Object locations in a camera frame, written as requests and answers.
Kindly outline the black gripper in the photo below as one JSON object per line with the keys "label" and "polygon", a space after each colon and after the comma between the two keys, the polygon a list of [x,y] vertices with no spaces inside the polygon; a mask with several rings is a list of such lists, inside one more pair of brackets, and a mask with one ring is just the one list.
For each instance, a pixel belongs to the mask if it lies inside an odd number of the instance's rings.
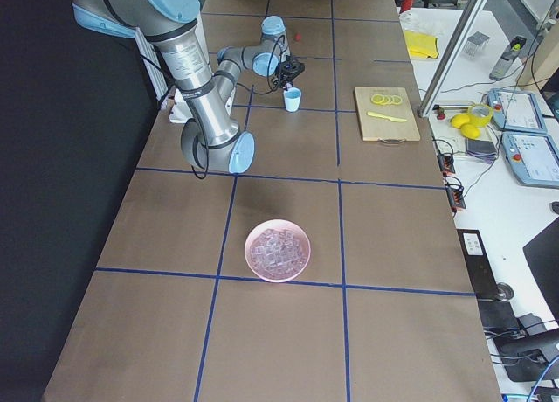
{"label": "black gripper", "polygon": [[282,86],[283,91],[295,88],[294,80],[299,77],[306,69],[303,62],[297,58],[287,56],[286,60],[279,63],[274,72],[274,84]]}

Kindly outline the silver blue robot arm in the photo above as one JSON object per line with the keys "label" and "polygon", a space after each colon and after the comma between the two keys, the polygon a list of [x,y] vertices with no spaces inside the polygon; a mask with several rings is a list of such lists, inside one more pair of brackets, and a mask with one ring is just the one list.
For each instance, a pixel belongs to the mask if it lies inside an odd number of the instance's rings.
{"label": "silver blue robot arm", "polygon": [[191,114],[181,150],[197,177],[209,170],[240,174],[252,164],[254,138],[226,108],[244,70],[267,78],[272,92],[289,89],[305,70],[278,16],[264,19],[257,45],[222,49],[213,71],[197,37],[200,0],[72,0],[72,7],[82,27],[120,38],[141,30],[160,52]]}

